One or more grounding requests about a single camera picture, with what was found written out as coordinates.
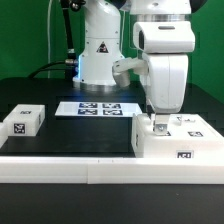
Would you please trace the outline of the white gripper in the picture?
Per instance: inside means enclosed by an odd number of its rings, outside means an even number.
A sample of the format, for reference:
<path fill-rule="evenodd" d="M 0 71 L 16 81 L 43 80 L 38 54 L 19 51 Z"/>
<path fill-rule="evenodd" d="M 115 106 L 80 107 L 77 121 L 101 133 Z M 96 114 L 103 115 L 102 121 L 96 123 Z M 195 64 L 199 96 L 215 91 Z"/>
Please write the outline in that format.
<path fill-rule="evenodd" d="M 187 54 L 194 50 L 195 36 L 189 21 L 136 22 L 133 43 L 146 63 L 146 74 L 140 81 L 147 102 L 156 113 L 153 131 L 164 136 L 168 131 L 169 113 L 178 113 L 183 104 Z"/>

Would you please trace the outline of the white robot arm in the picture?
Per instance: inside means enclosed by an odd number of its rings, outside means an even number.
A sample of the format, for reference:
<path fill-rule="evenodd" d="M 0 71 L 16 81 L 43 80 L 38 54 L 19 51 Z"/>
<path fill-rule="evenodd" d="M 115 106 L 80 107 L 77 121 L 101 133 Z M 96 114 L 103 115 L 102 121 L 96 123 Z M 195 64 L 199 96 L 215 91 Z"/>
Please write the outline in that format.
<path fill-rule="evenodd" d="M 71 76 L 76 87 L 109 90 L 127 87 L 129 71 L 140 76 L 146 103 L 155 112 L 153 131 L 165 135 L 169 116 L 180 111 L 188 56 L 195 36 L 188 16 L 207 0 L 59 0 L 63 10 Z M 120 13 L 135 18 L 136 58 L 121 53 Z"/>

